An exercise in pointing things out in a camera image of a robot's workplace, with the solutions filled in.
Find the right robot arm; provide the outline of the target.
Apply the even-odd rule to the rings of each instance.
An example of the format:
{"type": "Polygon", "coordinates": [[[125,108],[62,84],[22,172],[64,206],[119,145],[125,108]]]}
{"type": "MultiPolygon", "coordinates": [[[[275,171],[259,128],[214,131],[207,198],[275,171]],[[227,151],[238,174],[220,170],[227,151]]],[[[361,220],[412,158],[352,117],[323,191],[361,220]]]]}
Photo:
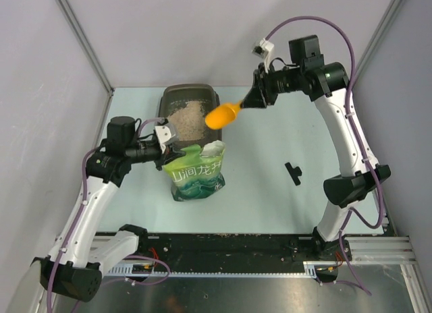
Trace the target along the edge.
{"type": "Polygon", "coordinates": [[[339,62],[326,63],[315,35],[289,42],[291,64],[281,70],[272,66],[273,43],[263,38],[252,52],[262,58],[253,72],[252,87],[240,103],[242,109],[265,109],[282,93],[303,92],[320,112],[335,147],[339,175],[326,179],[327,206],[313,229],[311,251],[327,260],[338,247],[340,229],[350,210],[377,189],[391,174],[370,150],[354,103],[348,101],[348,75],[339,62]]]}

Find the dark grey litter box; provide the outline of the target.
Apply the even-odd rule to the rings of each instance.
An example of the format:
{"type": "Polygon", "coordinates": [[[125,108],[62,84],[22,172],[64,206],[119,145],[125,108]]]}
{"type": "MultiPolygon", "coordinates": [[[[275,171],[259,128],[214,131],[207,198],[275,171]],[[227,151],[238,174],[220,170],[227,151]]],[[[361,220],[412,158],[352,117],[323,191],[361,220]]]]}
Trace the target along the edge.
{"type": "Polygon", "coordinates": [[[158,116],[172,123],[179,135],[178,148],[222,140],[221,130],[211,130],[205,117],[220,105],[218,94],[208,84],[178,84],[167,87],[160,99],[158,116]]]}

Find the aluminium frame rail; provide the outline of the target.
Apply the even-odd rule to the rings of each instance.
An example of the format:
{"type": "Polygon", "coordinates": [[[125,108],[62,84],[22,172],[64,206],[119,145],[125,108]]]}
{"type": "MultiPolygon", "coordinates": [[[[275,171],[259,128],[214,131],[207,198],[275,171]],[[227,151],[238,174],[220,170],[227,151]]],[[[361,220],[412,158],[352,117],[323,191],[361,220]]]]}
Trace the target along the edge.
{"type": "Polygon", "coordinates": [[[333,241],[320,246],[308,235],[285,234],[185,234],[152,233],[138,242],[132,253],[150,254],[155,250],[167,262],[172,254],[250,254],[251,256],[279,254],[295,261],[332,261],[336,254],[346,253],[349,259],[363,263],[414,262],[416,256],[408,237],[348,236],[343,246],[333,241]]]}

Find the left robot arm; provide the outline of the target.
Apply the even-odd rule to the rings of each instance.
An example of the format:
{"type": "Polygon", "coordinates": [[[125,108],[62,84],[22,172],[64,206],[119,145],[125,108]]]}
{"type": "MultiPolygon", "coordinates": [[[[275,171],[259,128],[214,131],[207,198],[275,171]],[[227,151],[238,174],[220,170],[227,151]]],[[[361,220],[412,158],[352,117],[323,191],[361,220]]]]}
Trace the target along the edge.
{"type": "Polygon", "coordinates": [[[105,245],[92,250],[94,236],[112,197],[132,166],[153,162],[157,170],[182,157],[178,133],[164,117],[141,121],[113,117],[107,135],[82,161],[82,187],[63,231],[49,254],[39,258],[40,283],[54,293],[89,302],[102,278],[128,256],[140,259],[149,251],[147,230],[127,224],[105,245]]]}

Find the yellow plastic scoop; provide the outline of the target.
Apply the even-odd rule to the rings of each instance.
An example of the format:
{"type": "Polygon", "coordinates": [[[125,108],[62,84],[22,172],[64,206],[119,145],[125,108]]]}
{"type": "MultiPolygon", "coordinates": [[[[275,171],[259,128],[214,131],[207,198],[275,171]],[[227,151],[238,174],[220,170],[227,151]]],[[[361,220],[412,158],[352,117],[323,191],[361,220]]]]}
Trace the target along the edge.
{"type": "Polygon", "coordinates": [[[241,109],[242,101],[219,105],[206,115],[205,124],[212,130],[220,130],[235,121],[241,109]]]}

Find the beige litter pile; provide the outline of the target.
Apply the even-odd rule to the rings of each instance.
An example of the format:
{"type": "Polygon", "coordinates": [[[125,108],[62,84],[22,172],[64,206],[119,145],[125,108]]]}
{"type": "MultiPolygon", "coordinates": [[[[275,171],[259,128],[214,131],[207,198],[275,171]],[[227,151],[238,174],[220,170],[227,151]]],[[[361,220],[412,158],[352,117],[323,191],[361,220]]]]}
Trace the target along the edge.
{"type": "Polygon", "coordinates": [[[202,140],[205,137],[205,109],[202,101],[188,101],[185,107],[177,108],[168,116],[174,124],[181,142],[202,140]]]}

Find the green litter bag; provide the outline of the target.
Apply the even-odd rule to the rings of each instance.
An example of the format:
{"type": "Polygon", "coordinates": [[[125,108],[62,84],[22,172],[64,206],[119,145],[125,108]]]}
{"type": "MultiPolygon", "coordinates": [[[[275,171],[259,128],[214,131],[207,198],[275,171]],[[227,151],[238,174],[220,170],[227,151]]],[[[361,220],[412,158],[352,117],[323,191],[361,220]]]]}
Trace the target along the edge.
{"type": "Polygon", "coordinates": [[[193,144],[185,155],[164,165],[172,180],[171,195],[177,202],[208,198],[225,186],[221,173],[225,143],[216,140],[203,147],[193,144]]]}

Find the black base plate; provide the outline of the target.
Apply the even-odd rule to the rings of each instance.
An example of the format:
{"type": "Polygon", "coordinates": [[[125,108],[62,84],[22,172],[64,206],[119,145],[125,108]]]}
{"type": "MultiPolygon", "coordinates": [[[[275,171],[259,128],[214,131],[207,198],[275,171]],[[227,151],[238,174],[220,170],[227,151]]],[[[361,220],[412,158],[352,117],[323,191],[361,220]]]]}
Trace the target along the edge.
{"type": "Polygon", "coordinates": [[[135,255],[157,255],[174,273],[299,273],[303,263],[352,259],[343,240],[320,244],[312,235],[253,233],[148,233],[135,255]]]}

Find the black bag clip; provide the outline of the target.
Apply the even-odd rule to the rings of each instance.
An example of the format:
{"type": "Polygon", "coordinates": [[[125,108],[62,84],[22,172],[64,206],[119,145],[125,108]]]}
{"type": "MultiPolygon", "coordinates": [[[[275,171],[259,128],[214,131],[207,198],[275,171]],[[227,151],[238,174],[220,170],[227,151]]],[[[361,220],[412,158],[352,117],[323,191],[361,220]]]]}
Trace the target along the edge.
{"type": "Polygon", "coordinates": [[[292,181],[295,186],[299,186],[301,184],[300,177],[302,176],[302,170],[299,166],[293,166],[290,162],[284,164],[287,169],[292,181]]]}

